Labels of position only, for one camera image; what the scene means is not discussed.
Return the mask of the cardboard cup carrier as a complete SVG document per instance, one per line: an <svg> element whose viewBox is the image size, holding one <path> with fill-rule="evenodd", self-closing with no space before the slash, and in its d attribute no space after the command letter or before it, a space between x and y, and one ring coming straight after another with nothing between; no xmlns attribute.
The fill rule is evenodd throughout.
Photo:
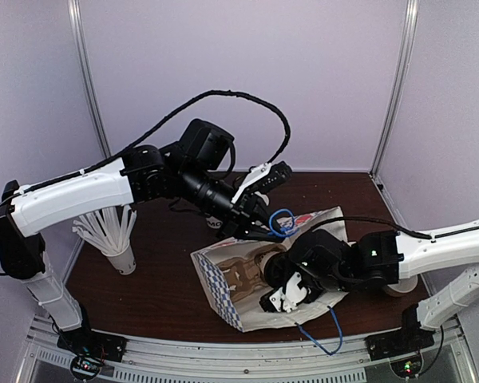
<svg viewBox="0 0 479 383"><path fill-rule="evenodd" d="M238 302L253 292L267 287L263 269L255 264L255 257L262 252L249 253L246 258L234 257L217 264L228 285L233 302Z"/></svg>

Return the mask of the blue checkered paper bag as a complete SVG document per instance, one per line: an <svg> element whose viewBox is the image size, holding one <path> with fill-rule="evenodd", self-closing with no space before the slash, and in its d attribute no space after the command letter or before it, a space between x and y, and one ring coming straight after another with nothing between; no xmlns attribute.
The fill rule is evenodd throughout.
<svg viewBox="0 0 479 383"><path fill-rule="evenodd" d="M332 278L312 282L285 259L314 224L346 241L342 209L304 215L280 210L282 236L273 243L229 238L191 253L209 306L241 333L300 327L333 310L347 293Z"/></svg>

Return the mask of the white paper cup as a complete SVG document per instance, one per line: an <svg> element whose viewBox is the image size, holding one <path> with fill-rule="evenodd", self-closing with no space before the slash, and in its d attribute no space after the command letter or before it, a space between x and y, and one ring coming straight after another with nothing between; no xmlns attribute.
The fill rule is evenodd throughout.
<svg viewBox="0 0 479 383"><path fill-rule="evenodd" d="M255 264L259 268L263 269L271 259L279 255L285 255L285 251L271 250L271 251L265 251L265 252L259 253L255 257Z"/></svg>
<svg viewBox="0 0 479 383"><path fill-rule="evenodd" d="M223 222L220 219L215 218L214 216L207 216L206 217L206 223L208 227L210 227L213 230L218 230L221 228Z"/></svg>

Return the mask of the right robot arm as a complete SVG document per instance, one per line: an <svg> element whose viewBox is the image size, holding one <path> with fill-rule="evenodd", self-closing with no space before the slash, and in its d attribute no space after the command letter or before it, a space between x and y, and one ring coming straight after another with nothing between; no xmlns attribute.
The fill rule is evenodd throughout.
<svg viewBox="0 0 479 383"><path fill-rule="evenodd" d="M312 225L288 250L269 258L263 274L272 290L259 300L264 311L292 312L301 303L311 303L331 279L344 291L367 290L464 265L465 270L446 287L404 313L393 343L407 353L424 334L479 299L479 219L427 232L378 219L389 230L368 233L352 245L325 229L337 221L346 217Z"/></svg>

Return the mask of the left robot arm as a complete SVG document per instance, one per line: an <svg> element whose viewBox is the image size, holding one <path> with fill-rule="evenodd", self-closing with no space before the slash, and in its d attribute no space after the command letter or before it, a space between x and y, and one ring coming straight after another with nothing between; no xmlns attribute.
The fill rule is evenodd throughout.
<svg viewBox="0 0 479 383"><path fill-rule="evenodd" d="M3 271L28 286L72 346L82 354L93 353L99 338L84 307L49 272L42 230L106 207L181 198L221 221L219 237L267 240L270 214L262 196L286 179L287 168L261 164L234 188L213 176L233 151L231 134L195 119L179 140L163 148L130 148L106 165L59 181L30 187L10 181L0 206Z"/></svg>

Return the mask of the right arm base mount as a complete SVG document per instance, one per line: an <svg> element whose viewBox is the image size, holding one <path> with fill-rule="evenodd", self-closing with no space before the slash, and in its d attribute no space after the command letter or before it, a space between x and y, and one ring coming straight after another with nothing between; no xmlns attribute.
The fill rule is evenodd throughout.
<svg viewBox="0 0 479 383"><path fill-rule="evenodd" d="M434 345L434 332L403 329L370 335L365 338L371 361L397 357Z"/></svg>

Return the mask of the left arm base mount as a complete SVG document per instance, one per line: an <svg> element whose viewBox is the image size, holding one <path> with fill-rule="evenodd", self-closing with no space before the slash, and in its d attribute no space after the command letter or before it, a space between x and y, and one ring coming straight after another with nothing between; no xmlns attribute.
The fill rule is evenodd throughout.
<svg viewBox="0 0 479 383"><path fill-rule="evenodd" d="M61 349L99 361L122 361L127 344L126 338L96 332L91 329L86 318L83 318L81 326L75 330L64 331L58 326L54 329L58 334L57 346Z"/></svg>

